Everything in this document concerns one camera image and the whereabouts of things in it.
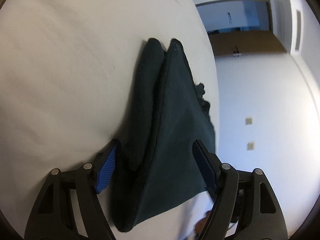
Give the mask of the person's left hand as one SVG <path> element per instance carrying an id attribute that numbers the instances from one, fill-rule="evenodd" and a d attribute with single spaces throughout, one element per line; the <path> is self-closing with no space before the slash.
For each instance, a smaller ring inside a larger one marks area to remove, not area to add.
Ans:
<path id="1" fill-rule="evenodd" d="M 205 224 L 206 224 L 206 222 L 207 222 L 207 220 L 208 220 L 208 218 L 209 218 L 210 213 L 211 213 L 211 211 L 208 210 L 208 211 L 206 212 L 205 216 L 204 216 L 203 218 L 201 218 L 201 219 L 195 224 L 195 227 L 194 227 L 194 233 L 195 233 L 195 235 L 199 235 L 199 234 L 202 232 L 202 230 L 203 230 L 203 228 L 204 228 L 204 226 L 205 226 Z"/>

